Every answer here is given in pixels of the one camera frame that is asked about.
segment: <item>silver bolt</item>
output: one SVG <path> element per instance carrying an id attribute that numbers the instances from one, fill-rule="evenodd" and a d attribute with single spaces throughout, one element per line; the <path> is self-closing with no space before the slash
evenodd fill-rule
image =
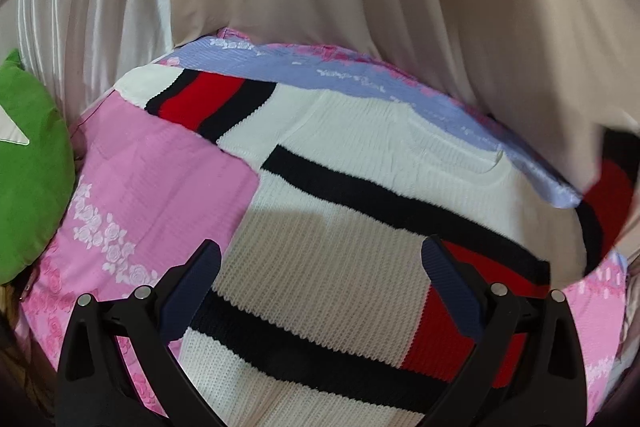
<path id="1" fill-rule="evenodd" d="M 509 290 L 507 289 L 507 286 L 505 286 L 501 282 L 494 282 L 491 285 L 491 293 L 497 295 L 498 297 L 504 297 L 508 292 Z"/>
<path id="2" fill-rule="evenodd" d="M 553 290 L 551 292 L 551 298 L 556 302 L 564 302 L 566 300 L 564 293 L 562 293 L 560 290 Z"/>
<path id="3" fill-rule="evenodd" d="M 146 299 L 151 295 L 151 288 L 149 288 L 149 286 L 138 286 L 133 292 L 133 295 L 136 296 L 136 299 L 140 299 L 142 301 L 142 299 Z"/>
<path id="4" fill-rule="evenodd" d="M 91 293 L 83 293 L 78 297 L 78 306 L 87 306 L 92 299 Z"/>

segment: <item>sweater neckline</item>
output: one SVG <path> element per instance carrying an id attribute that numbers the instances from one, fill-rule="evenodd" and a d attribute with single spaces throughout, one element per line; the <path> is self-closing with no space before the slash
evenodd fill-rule
<path id="1" fill-rule="evenodd" d="M 483 151 L 466 142 L 450 136 L 439 127 L 420 117 L 410 104 L 392 104 L 393 125 L 396 127 L 398 147 L 402 154 L 413 158 L 416 162 L 431 166 L 454 178 L 473 185 L 494 185 L 502 181 L 511 170 L 511 163 L 504 151 Z M 436 153 L 421 146 L 415 134 L 432 140 L 438 147 L 468 155 L 480 165 L 480 171 L 473 171 L 462 166 L 443 161 Z"/>

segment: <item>pink fabric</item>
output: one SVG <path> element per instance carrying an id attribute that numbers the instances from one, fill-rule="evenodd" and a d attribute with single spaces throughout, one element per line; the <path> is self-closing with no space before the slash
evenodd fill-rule
<path id="1" fill-rule="evenodd" d="M 78 188 L 23 311 L 57 367 L 71 309 L 154 285 L 203 239 L 224 251 L 258 185 L 242 160 L 199 135 L 147 114 L 112 92 L 73 141 L 86 150 Z M 161 411 L 130 342 L 120 346 L 145 405 Z M 172 349 L 177 354 L 178 343 Z"/>
<path id="2" fill-rule="evenodd" d="M 617 253 L 611 253 L 590 276 L 564 290 L 582 346 L 587 376 L 588 422 L 604 399 L 620 342 L 626 287 L 623 263 Z"/>

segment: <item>green pillow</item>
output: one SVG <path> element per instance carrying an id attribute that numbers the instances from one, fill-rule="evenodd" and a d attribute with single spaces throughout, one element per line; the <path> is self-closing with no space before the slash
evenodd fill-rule
<path id="1" fill-rule="evenodd" d="M 65 121 L 14 50 L 0 65 L 0 284 L 44 251 L 74 180 Z"/>

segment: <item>triangular cutout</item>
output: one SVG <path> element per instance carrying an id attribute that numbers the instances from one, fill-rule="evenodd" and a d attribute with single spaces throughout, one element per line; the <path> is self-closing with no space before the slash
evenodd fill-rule
<path id="1" fill-rule="evenodd" d="M 29 145 L 29 139 L 0 105 L 0 141 Z"/>

